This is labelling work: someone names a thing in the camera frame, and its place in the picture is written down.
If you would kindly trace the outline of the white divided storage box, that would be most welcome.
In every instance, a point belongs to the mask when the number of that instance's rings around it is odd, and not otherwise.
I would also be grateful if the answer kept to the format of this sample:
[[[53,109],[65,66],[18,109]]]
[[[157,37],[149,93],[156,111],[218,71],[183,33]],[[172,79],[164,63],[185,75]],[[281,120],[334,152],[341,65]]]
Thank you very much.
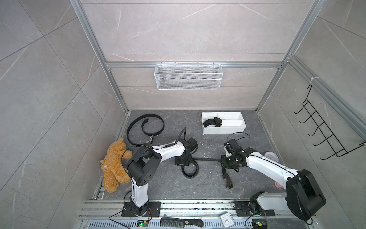
[[[221,127],[204,128],[203,122],[214,117],[222,119]],[[202,127],[203,134],[233,134],[244,132],[246,122],[241,112],[202,112]]]

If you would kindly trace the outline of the pink round container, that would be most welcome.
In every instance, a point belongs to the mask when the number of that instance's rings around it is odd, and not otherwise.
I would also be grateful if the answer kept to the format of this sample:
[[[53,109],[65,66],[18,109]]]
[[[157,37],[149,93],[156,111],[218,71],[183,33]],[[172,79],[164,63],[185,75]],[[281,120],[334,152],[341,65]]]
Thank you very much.
[[[266,152],[265,157],[270,159],[271,161],[274,161],[275,163],[279,162],[279,157],[273,152]]]

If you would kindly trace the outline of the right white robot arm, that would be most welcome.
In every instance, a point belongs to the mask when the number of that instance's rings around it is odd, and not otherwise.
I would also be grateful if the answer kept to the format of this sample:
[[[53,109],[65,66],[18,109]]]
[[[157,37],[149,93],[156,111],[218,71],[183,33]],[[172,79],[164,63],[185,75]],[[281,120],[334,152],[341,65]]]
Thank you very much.
[[[226,153],[221,157],[223,169],[248,167],[266,175],[285,189],[285,192],[279,193],[260,191],[254,194],[248,203],[251,214],[280,210],[308,221],[326,205],[326,198],[310,171],[288,168],[252,148],[242,149],[234,139],[224,143],[224,149]]]

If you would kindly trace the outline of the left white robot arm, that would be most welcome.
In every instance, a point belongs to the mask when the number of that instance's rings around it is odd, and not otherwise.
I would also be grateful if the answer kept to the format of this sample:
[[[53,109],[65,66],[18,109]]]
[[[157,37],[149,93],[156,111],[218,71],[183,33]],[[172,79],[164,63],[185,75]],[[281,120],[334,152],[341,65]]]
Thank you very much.
[[[194,138],[180,138],[169,144],[151,146],[143,144],[127,163],[128,175],[132,182],[132,202],[141,208],[149,201],[148,183],[154,177],[160,163],[175,158],[178,166],[192,164],[192,152],[198,147]]]

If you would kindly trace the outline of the small white clock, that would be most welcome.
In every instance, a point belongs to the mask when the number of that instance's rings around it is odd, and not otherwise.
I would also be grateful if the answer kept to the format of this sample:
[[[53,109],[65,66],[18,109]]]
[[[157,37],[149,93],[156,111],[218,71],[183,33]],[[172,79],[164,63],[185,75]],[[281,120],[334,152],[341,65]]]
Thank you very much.
[[[231,228],[235,225],[234,219],[229,212],[220,215],[220,220],[225,229]]]

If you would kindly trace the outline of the long black leather belt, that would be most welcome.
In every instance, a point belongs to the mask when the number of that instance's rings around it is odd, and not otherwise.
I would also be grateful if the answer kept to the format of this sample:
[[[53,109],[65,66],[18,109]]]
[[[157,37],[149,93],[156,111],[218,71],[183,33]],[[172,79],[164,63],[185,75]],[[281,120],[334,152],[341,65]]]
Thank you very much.
[[[203,122],[203,126],[204,128],[208,128],[208,127],[221,127],[223,121],[221,118],[219,117],[214,117],[211,119],[207,119]]]

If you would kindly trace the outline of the black comb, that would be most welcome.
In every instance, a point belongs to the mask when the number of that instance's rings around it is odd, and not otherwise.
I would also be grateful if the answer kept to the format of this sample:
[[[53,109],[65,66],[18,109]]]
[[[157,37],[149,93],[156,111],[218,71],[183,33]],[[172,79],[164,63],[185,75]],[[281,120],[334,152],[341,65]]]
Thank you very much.
[[[203,228],[204,222],[201,219],[180,219],[172,217],[164,217],[160,219],[160,226],[162,227],[184,228],[187,225]]]

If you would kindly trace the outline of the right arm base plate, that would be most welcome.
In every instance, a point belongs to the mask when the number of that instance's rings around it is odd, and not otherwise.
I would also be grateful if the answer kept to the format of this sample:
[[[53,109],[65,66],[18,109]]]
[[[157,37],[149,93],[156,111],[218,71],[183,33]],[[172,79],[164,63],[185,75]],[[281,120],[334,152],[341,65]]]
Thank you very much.
[[[258,204],[253,201],[233,201],[233,208],[239,217],[255,216],[275,216],[274,210],[263,210]]]

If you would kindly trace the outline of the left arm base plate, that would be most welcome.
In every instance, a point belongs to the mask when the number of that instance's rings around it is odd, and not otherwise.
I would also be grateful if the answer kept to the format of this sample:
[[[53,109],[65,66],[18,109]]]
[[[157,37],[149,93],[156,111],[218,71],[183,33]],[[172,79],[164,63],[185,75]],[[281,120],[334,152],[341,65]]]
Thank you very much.
[[[122,217],[159,217],[161,202],[148,201],[141,207],[137,207],[134,202],[124,203]]]

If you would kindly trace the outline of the brown teddy bear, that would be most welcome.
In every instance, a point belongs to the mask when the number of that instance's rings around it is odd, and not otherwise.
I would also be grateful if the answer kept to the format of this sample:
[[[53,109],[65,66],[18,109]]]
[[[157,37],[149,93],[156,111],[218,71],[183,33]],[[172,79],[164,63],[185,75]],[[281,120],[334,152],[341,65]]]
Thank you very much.
[[[127,184],[131,181],[130,177],[124,170],[122,161],[130,159],[132,152],[127,150],[123,138],[112,143],[103,160],[101,167],[104,173],[104,189],[109,193],[114,193],[118,190],[119,184]]]

